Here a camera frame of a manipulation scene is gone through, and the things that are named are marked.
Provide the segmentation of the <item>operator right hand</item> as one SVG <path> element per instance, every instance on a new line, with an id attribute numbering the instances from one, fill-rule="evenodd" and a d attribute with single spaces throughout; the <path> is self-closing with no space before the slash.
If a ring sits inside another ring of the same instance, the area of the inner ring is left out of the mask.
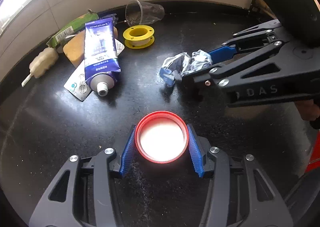
<path id="1" fill-rule="evenodd" d="M 319 118 L 320 109 L 313 100 L 296 101 L 295 106 L 303 120 L 314 121 Z"/>

